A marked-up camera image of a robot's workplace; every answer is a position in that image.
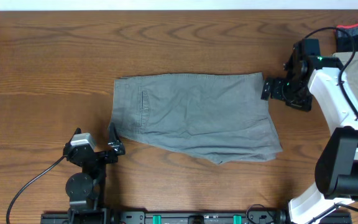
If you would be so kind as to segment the grey shorts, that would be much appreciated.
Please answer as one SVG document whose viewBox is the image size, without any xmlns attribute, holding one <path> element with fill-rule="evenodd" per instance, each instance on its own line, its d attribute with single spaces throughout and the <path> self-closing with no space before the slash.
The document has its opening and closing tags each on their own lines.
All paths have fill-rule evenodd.
<svg viewBox="0 0 358 224">
<path fill-rule="evenodd" d="M 265 162 L 282 151 L 261 73 L 171 73 L 114 83 L 111 122 L 125 138 L 207 159 Z"/>
</svg>

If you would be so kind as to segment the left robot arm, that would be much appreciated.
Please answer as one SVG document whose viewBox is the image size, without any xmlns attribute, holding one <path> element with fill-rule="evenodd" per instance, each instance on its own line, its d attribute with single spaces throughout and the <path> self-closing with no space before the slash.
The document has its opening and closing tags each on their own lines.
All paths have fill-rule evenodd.
<svg viewBox="0 0 358 224">
<path fill-rule="evenodd" d="M 69 196 L 68 223 L 112 223 L 114 215 L 104 205 L 106 166 L 118 161 L 126 153 L 114 123 L 108 127 L 107 151 L 96 152 L 96 141 L 90 133 L 77 128 L 63 148 L 67 161 L 81 168 L 72 175 L 65 190 Z"/>
</svg>

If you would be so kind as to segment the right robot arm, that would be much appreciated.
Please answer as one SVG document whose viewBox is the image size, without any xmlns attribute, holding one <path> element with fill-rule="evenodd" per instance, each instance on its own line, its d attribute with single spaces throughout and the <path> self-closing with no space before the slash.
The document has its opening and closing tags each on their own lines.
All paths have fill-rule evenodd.
<svg viewBox="0 0 358 224">
<path fill-rule="evenodd" d="M 314 183 L 288 203 L 276 223 L 331 223 L 332 212 L 358 201 L 358 101 L 337 57 L 323 57 L 318 40 L 302 40 L 283 69 L 285 78 L 265 80 L 261 98 L 284 101 L 310 111 L 313 99 L 323 112 L 331 137 L 314 170 Z"/>
</svg>

